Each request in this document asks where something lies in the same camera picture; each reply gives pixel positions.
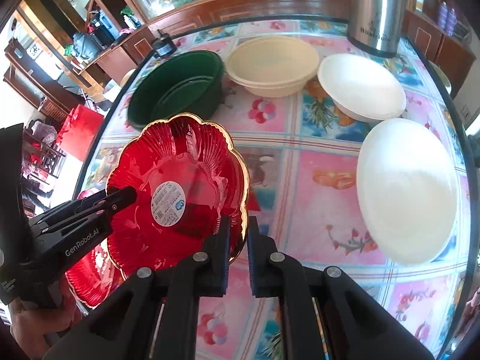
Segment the dark green plastic bowl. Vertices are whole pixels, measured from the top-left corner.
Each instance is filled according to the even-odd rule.
[[[129,123],[142,130],[158,119],[191,112],[201,119],[214,114],[222,98],[223,62],[207,50],[173,57],[150,73],[128,106]]]

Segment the blue logo on sticker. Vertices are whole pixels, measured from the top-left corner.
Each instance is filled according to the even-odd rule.
[[[181,210],[183,208],[183,206],[185,205],[185,201],[184,200],[179,200],[176,204],[175,204],[175,208],[178,210]]]

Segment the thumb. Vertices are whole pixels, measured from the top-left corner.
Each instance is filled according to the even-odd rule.
[[[29,319],[40,334],[61,332],[69,327],[71,315],[59,309],[30,310]]]

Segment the red paper bag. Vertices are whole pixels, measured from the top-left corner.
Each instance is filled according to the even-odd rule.
[[[102,122],[102,115],[78,105],[67,116],[56,143],[62,150],[83,162]]]

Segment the floral tablecloth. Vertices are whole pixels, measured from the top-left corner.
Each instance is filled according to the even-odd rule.
[[[283,34],[315,47],[321,57],[352,53],[389,69],[407,97],[404,118],[432,131],[450,154],[458,182],[457,219],[443,252],[433,262],[399,266],[371,239],[357,201],[355,175],[362,141],[373,125],[340,112],[316,79],[284,98],[260,98],[226,76],[225,99],[213,120],[232,135],[248,164],[260,231],[304,266],[340,266],[433,354],[450,327],[463,283],[470,242],[469,185],[450,115],[434,81],[406,40],[398,55],[364,54],[346,39],[346,25],[303,20],[266,20],[212,28],[175,40],[178,53],[211,50],[223,59],[246,40]],[[122,147],[139,134],[129,126],[129,100],[161,63],[151,58],[138,73],[95,149],[83,189],[105,187]],[[251,295],[247,248],[230,266],[223,298],[200,301],[198,359],[278,360],[273,337],[279,331],[278,302]],[[211,326],[220,326],[218,339]]]

